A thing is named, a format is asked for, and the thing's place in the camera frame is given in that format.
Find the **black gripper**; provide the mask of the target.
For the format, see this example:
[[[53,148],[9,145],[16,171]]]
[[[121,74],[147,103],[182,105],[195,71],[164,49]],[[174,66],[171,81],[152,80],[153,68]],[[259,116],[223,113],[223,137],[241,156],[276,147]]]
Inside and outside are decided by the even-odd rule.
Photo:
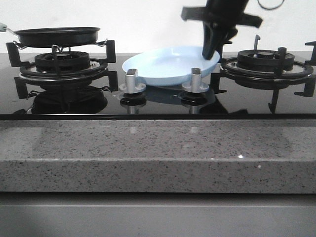
[[[247,4],[246,0],[209,0],[203,7],[183,7],[183,20],[203,22],[204,59],[210,60],[215,51],[222,53],[223,46],[238,33],[236,25],[260,27],[262,18],[244,13]]]

